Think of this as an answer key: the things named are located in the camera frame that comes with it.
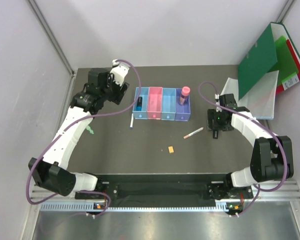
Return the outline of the black highlighter blue cap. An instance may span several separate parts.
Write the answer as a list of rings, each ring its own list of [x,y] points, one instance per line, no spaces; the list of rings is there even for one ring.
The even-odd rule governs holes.
[[[137,99],[137,103],[136,103],[136,111],[141,111],[142,110],[142,106],[143,106],[143,97],[140,96]]]

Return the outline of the pink plastic drawer bin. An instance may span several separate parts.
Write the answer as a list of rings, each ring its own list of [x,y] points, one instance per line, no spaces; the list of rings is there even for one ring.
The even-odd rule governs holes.
[[[162,87],[149,87],[148,102],[147,102],[147,117],[148,119],[160,120],[162,113]]]

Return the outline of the white marker blue cap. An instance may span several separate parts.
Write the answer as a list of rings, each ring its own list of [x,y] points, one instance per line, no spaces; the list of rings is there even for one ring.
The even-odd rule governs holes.
[[[135,118],[134,118],[134,114],[132,113],[132,114],[131,114],[130,125],[129,125],[129,128],[130,128],[130,129],[133,129],[134,119],[135,119]]]

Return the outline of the white marker pink cap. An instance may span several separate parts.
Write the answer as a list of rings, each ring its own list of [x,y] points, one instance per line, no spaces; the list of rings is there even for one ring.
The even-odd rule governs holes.
[[[203,130],[204,130],[204,127],[200,127],[200,128],[198,128],[198,129],[196,129],[196,130],[190,132],[189,134],[185,135],[183,138],[184,138],[184,139],[187,139],[187,138],[192,137],[193,135],[195,135],[195,134],[197,134],[197,133],[199,133],[199,132],[201,132],[201,131],[203,131]]]

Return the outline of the black highlighter purple cap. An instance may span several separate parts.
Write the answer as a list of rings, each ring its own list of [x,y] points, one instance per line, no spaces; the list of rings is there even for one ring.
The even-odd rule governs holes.
[[[218,129],[214,129],[212,131],[212,137],[213,137],[213,139],[218,139],[219,138],[219,130]]]

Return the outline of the purple plastic drawer bin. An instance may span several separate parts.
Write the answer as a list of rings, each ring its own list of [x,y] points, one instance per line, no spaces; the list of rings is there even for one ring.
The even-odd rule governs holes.
[[[181,122],[187,122],[191,116],[191,104],[190,104],[190,94],[184,105],[179,104],[180,94],[182,88],[176,89],[176,115],[175,120]]]

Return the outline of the pink capped glue stick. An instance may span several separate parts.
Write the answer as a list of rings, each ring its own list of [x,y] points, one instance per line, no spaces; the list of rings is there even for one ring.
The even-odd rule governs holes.
[[[184,104],[185,104],[185,102],[186,102],[187,99],[188,99],[188,96],[190,95],[190,92],[191,92],[191,89],[190,89],[190,87],[188,87],[188,86],[184,86],[184,87],[181,89],[180,97],[179,97],[179,104],[180,104],[180,105],[184,105]]]

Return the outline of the light blue drawer bin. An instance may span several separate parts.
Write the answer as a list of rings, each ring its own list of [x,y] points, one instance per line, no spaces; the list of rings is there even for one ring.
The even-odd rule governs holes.
[[[174,121],[176,117],[176,89],[163,88],[161,120]]]

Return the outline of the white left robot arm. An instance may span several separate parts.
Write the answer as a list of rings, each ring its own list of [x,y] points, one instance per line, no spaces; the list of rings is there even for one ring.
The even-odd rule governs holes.
[[[123,64],[105,68],[92,68],[82,91],[70,102],[66,117],[53,139],[53,145],[41,160],[32,158],[31,169],[35,184],[61,196],[86,191],[92,198],[99,198],[104,191],[98,178],[89,173],[71,173],[67,170],[71,155],[87,126],[106,101],[121,103],[129,84],[125,82],[129,68]]]

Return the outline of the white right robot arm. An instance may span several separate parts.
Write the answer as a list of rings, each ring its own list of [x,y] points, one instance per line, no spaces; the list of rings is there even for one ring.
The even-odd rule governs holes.
[[[244,106],[238,106],[234,95],[215,94],[215,109],[207,111],[207,126],[212,137],[219,132],[239,131],[252,145],[250,165],[228,173],[223,180],[223,192],[235,198],[242,188],[258,183],[281,180],[294,175],[293,146],[288,136],[278,136],[262,126]]]

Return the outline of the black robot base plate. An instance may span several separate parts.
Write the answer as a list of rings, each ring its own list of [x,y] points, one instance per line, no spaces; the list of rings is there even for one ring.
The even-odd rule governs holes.
[[[228,190],[224,173],[97,174],[96,191],[114,199],[128,196],[196,196],[203,199],[253,198],[251,187]]]

